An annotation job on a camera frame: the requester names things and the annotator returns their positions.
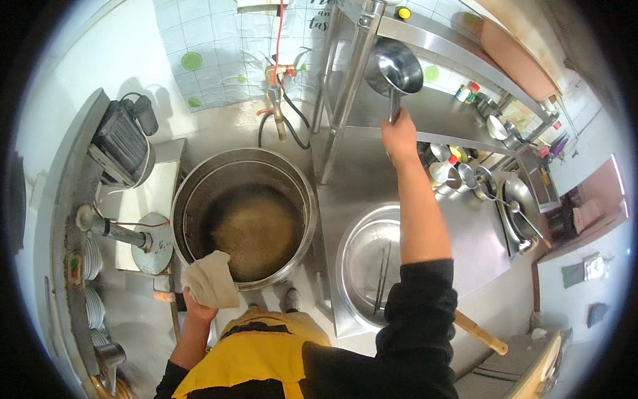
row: yellow apron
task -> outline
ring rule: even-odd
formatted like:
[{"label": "yellow apron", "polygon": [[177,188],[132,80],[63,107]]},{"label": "yellow apron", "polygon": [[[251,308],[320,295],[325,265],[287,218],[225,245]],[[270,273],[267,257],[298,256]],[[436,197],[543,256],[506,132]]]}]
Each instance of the yellow apron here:
[{"label": "yellow apron", "polygon": [[286,399],[303,398],[299,381],[306,374],[301,348],[306,341],[329,346],[328,336],[306,313],[265,312],[256,306],[229,322],[220,336],[250,322],[268,326],[285,324],[289,333],[243,331],[222,339],[187,374],[173,398],[186,398],[198,389],[267,379],[281,381]]}]

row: stack of plates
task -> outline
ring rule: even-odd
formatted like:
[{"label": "stack of plates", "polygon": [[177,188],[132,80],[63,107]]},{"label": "stack of plates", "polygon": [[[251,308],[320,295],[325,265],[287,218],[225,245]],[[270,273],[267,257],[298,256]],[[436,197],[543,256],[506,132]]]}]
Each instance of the stack of plates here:
[{"label": "stack of plates", "polygon": [[99,347],[110,343],[107,336],[98,329],[91,329],[91,343],[94,347]]},{"label": "stack of plates", "polygon": [[91,287],[86,287],[86,314],[89,319],[89,328],[98,328],[104,321],[104,304]]},{"label": "stack of plates", "polygon": [[86,254],[84,255],[84,279],[93,280],[100,270],[102,270],[102,254],[95,240],[87,237]]}]

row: black shirt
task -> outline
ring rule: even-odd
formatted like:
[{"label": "black shirt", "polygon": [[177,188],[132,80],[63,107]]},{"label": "black shirt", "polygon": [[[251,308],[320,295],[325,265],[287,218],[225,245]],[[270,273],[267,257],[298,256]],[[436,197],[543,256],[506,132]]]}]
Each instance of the black shirt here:
[{"label": "black shirt", "polygon": [[[401,282],[385,305],[389,325],[376,336],[376,357],[306,342],[304,398],[457,398],[450,340],[456,291],[451,259],[401,266]],[[156,398],[170,398],[188,374],[170,361]],[[283,398],[277,380],[191,392],[189,398]]]}]

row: yellow cap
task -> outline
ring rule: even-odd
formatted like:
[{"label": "yellow cap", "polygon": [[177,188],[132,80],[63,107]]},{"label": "yellow cap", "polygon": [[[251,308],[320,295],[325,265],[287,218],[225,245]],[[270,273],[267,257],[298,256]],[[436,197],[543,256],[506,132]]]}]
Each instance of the yellow cap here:
[{"label": "yellow cap", "polygon": [[408,19],[411,16],[412,16],[412,11],[410,11],[409,9],[404,7],[399,10],[399,18]]}]

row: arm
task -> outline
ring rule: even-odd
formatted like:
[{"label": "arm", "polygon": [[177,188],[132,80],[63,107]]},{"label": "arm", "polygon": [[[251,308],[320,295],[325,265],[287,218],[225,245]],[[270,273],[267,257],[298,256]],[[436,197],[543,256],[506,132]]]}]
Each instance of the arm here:
[{"label": "arm", "polygon": [[157,387],[156,398],[170,398],[188,371],[205,356],[211,322],[217,316],[218,309],[198,304],[189,291],[189,287],[184,288],[187,312],[182,337],[170,355],[164,377]]},{"label": "arm", "polygon": [[454,263],[445,220],[417,156],[416,129],[401,109],[392,126],[381,123],[383,144],[397,170],[401,203],[401,282],[390,290],[377,338],[377,357],[427,374],[439,392],[455,396],[450,340],[454,336]]},{"label": "arm", "polygon": [[408,111],[401,109],[394,126],[382,121],[381,133],[399,179],[401,262],[450,259],[452,250],[445,221],[417,155],[417,130]]}]

